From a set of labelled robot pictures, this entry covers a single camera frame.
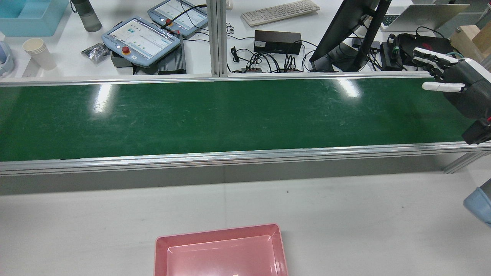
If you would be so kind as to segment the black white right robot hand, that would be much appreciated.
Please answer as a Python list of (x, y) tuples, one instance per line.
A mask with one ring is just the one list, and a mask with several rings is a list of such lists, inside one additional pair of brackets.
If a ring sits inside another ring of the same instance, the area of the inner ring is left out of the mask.
[(413, 63), (422, 67), (434, 81), (422, 88), (442, 92), (465, 117), (490, 120), (490, 72), (471, 58), (454, 58), (423, 48), (414, 48)]

